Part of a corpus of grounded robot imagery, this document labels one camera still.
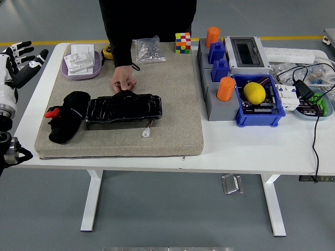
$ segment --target white table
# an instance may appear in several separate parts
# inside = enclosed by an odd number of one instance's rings
[[[87,169],[91,176],[90,188],[81,231],[93,228],[103,170],[162,171],[197,173],[260,174],[269,209],[273,233],[286,236],[278,204],[274,181],[280,175],[313,175],[316,157],[312,151],[314,121],[305,121],[289,113],[279,121],[279,126],[244,127],[235,121],[207,120],[193,48],[194,68],[200,101],[204,136],[204,150],[199,156],[133,157],[89,159],[39,159],[34,149],[37,133],[47,108],[52,88],[59,72],[62,57],[68,44],[57,45],[16,130],[21,145],[30,150],[33,158],[18,167]],[[335,175],[331,150],[335,147],[334,114],[320,121],[317,128],[316,150],[320,157],[319,175]]]

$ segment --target purple dish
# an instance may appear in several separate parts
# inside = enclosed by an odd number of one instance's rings
[[[77,75],[77,76],[69,76],[68,75],[68,67],[65,63],[63,58],[62,61],[62,73],[65,77],[72,79],[72,80],[82,80],[82,79],[89,79],[97,76],[101,71],[101,54],[97,51],[94,51],[94,66],[93,66],[93,73],[88,75]]]

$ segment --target person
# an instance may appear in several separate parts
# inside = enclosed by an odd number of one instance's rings
[[[197,0],[99,0],[113,55],[114,92],[132,90],[131,44],[133,40],[158,36],[160,42],[175,41],[175,34],[192,33]]]

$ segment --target table leg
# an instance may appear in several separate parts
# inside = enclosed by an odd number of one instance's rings
[[[266,175],[266,174],[261,175],[267,208],[270,214],[273,235],[274,236],[286,236],[284,222],[283,222],[281,210],[279,208],[276,190],[273,184],[273,182],[275,182],[279,176],[280,175]]]
[[[96,205],[98,203],[103,170],[87,170],[91,176],[90,188],[88,189],[84,216],[80,231],[92,231]]]

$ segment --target tape measure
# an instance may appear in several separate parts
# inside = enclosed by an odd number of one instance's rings
[[[113,60],[113,55],[110,51],[110,45],[106,45],[103,49],[103,56],[105,59]]]

